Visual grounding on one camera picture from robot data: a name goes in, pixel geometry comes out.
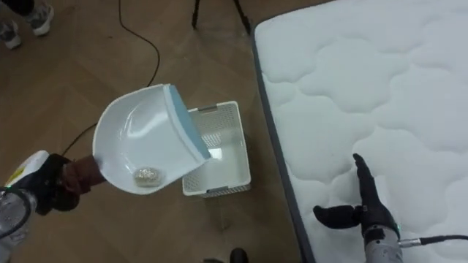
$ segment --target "yellow sticker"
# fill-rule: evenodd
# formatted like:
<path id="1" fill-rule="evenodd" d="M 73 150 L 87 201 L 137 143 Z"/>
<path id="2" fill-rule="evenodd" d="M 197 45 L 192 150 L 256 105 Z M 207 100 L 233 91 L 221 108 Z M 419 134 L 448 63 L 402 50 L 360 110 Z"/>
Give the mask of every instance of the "yellow sticker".
<path id="1" fill-rule="evenodd" d="M 23 173 L 23 171 L 24 171 L 24 167 L 20 167 L 16 169 L 16 171 L 12 174 L 12 176 L 8 178 L 7 183 L 5 185 L 8 186 L 14 179 L 20 176 Z"/>

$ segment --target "person's foot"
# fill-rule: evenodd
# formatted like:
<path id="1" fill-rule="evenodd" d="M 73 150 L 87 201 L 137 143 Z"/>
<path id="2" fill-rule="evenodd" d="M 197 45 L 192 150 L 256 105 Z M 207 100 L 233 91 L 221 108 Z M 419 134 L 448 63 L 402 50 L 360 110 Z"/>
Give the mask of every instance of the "person's foot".
<path id="1" fill-rule="evenodd" d="M 18 25 L 14 21 L 0 23 L 0 39 L 10 50 L 19 47 L 21 38 L 18 36 Z"/>
<path id="2" fill-rule="evenodd" d="M 33 12 L 26 17 L 26 22 L 32 28 L 34 34 L 38 37 L 44 36 L 49 33 L 50 22 L 53 19 L 53 8 L 49 4 L 37 5 Z"/>
<path id="3" fill-rule="evenodd" d="M 229 257 L 229 263 L 249 263 L 249 258 L 244 249 L 234 248 Z"/>

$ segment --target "robotic thumb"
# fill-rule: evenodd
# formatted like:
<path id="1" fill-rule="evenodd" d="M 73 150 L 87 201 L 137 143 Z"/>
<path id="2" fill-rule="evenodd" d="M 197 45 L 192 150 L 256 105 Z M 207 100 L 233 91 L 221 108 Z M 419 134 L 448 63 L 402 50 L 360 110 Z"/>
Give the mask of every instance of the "robotic thumb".
<path id="1" fill-rule="evenodd" d="M 348 229 L 361 223 L 359 220 L 360 210 L 351 205 L 339 205 L 329 208 L 317 205 L 314 207 L 314 214 L 315 218 L 328 228 Z"/>

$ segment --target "gray mattress border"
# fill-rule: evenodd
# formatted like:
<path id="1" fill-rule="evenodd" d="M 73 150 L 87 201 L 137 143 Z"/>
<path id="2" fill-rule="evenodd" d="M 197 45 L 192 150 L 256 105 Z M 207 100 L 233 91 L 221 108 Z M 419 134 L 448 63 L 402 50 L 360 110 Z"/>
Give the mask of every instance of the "gray mattress border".
<path id="1" fill-rule="evenodd" d="M 273 146 L 276 163 L 278 164 L 279 175 L 281 177 L 281 181 L 283 184 L 284 195 L 286 196 L 287 206 L 289 208 L 291 219 L 292 219 L 292 225 L 294 226 L 296 239 L 298 241 L 299 250 L 301 253 L 301 261 L 303 263 L 316 263 L 315 258 L 314 258 L 314 253 L 312 251 L 312 247 L 310 246 L 309 238 L 307 236 L 306 228 L 303 224 L 301 213 L 299 212 L 298 203 L 294 195 L 293 185 L 291 184 L 290 176 L 287 173 L 286 162 L 284 161 L 281 144 L 279 142 L 278 133 L 276 132 L 276 126 L 274 123 L 273 115 L 271 113 L 270 103 L 268 101 L 268 95 L 265 89 L 265 83 L 263 82 L 263 78 L 262 78 L 262 70 L 260 67 L 260 60 L 258 58 L 258 50 L 257 50 L 256 42 L 255 42 L 256 29 L 262 22 L 270 20 L 271 18 L 275 18 L 279 15 L 287 14 L 289 12 L 294 12 L 294 11 L 304 9 L 304 8 L 307 8 L 307 7 L 301 7 L 298 9 L 294 9 L 294 10 L 284 12 L 282 14 L 274 15 L 269 18 L 261 20 L 259 23 L 255 25 L 255 27 L 252 30 L 251 41 L 252 41 L 252 51 L 254 55 L 255 74 L 257 75 L 258 90 L 260 92 L 260 100 L 262 102 L 263 114 L 265 115 L 268 133 L 270 134 L 270 141 Z"/>

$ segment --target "basket handle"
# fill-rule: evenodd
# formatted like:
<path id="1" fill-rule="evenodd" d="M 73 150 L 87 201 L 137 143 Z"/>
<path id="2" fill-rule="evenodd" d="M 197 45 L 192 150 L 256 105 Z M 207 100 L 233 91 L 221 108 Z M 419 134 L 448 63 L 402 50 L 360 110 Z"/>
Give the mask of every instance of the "basket handle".
<path id="1" fill-rule="evenodd" d="M 210 105 L 210 106 L 198 108 L 199 113 L 212 113 L 212 112 L 215 112 L 217 110 L 218 110 L 218 105 L 217 104 L 213 104 L 213 105 Z"/>
<path id="2" fill-rule="evenodd" d="M 206 193 L 214 193 L 214 192 L 218 192 L 218 191 L 224 191 L 224 190 L 228 190 L 229 189 L 229 186 L 222 186 L 222 187 L 218 187 L 218 188 L 213 188 L 213 189 L 208 189 L 206 190 Z"/>

